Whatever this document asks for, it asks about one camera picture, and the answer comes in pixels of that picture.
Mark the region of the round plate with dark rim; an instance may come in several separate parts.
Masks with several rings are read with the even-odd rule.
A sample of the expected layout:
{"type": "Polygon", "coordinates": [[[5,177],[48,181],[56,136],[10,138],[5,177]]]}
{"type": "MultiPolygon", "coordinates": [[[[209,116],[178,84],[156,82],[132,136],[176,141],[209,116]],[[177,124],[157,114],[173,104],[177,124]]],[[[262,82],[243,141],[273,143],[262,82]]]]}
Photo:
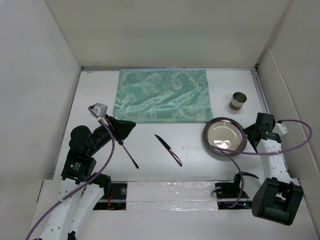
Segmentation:
{"type": "Polygon", "coordinates": [[[209,121],[203,129],[203,141],[215,154],[223,156],[216,150],[221,148],[231,157],[238,153],[228,152],[228,150],[243,152],[248,143],[244,128],[228,117],[217,117],[209,121]]]}

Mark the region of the green patterned cloth placemat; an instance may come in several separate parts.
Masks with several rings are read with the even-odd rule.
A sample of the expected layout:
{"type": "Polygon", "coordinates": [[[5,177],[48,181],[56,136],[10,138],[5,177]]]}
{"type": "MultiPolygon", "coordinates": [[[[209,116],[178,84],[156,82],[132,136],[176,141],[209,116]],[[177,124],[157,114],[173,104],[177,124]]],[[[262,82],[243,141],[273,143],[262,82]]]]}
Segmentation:
{"type": "Polygon", "coordinates": [[[113,107],[135,123],[206,123],[213,118],[205,70],[122,70],[113,107]]]}

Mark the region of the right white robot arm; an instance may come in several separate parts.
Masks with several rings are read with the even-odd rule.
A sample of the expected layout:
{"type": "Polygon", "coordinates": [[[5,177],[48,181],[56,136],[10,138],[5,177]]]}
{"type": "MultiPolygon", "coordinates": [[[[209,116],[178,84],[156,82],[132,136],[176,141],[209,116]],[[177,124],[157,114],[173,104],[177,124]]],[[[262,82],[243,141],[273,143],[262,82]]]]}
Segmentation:
{"type": "Polygon", "coordinates": [[[304,196],[303,188],[294,184],[284,162],[280,136],[288,129],[275,121],[272,114],[259,112],[256,121],[244,133],[255,153],[259,154],[265,180],[249,177],[231,184],[237,197],[247,194],[252,200],[251,212],[257,218],[290,226],[304,196]]]}

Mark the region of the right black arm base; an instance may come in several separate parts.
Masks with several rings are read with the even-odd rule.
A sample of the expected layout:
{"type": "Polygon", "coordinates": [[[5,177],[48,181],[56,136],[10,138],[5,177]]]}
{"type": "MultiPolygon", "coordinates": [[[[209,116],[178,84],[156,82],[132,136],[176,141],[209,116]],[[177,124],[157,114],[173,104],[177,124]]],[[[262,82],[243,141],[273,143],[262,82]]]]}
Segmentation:
{"type": "Polygon", "coordinates": [[[243,190],[240,199],[234,207],[241,190],[241,177],[237,173],[233,180],[223,180],[214,182],[215,189],[211,196],[216,198],[219,210],[241,210],[251,209],[252,201],[243,190]]]}

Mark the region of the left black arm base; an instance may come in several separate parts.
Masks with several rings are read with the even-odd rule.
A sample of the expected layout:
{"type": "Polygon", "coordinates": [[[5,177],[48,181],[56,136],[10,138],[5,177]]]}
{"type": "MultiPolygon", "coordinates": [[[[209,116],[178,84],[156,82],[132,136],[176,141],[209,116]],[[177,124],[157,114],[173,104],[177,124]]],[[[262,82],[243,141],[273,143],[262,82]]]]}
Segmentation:
{"type": "Polygon", "coordinates": [[[128,183],[113,181],[111,189],[106,193],[93,208],[95,211],[119,211],[126,210],[128,183]]]}

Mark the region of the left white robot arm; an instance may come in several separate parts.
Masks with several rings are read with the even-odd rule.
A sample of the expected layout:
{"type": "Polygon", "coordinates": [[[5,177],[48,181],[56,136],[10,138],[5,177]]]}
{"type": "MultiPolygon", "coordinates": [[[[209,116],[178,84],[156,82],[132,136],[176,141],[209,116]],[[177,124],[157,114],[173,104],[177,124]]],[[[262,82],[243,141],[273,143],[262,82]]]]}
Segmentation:
{"type": "Polygon", "coordinates": [[[61,173],[57,203],[46,213],[49,219],[40,240],[76,240],[95,205],[112,194],[111,177],[93,172],[96,154],[108,142],[120,145],[136,126],[135,122],[105,117],[94,131],[85,125],[70,133],[69,151],[61,173]]]}

